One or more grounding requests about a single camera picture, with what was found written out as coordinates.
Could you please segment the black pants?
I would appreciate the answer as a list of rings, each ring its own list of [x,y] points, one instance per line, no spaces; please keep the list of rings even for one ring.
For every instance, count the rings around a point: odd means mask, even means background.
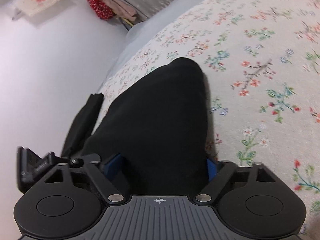
[[[132,195],[194,196],[208,184],[206,87],[180,57],[138,80],[110,105],[83,154],[120,154]]]

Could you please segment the folded black garment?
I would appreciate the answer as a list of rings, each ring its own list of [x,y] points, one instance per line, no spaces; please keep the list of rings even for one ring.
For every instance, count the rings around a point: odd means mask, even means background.
[[[104,101],[104,95],[91,94],[85,105],[75,116],[61,151],[61,157],[70,158],[81,152],[86,140],[91,136]]]

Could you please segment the floral bed sheet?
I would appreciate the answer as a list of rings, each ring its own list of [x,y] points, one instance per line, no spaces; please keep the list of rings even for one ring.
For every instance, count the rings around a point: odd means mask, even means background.
[[[156,34],[101,88],[111,102],[178,57],[207,77],[206,150],[264,163],[306,205],[303,239],[319,239],[319,0],[204,0]]]

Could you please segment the red hanging garment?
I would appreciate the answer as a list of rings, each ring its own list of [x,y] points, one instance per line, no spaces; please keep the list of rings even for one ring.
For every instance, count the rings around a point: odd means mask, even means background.
[[[87,0],[87,2],[101,20],[107,21],[114,17],[115,14],[113,10],[102,0]]]

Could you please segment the grey blue bed blanket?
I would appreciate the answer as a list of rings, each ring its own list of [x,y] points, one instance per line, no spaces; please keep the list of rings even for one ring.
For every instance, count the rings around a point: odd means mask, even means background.
[[[142,49],[143,46],[162,29],[202,1],[203,0],[174,0],[166,8],[152,16],[152,18],[132,27],[125,37],[125,42],[121,48],[120,54],[117,56],[116,61],[112,64],[111,68],[107,71],[103,83],[111,78],[120,67],[127,63],[131,57]]]

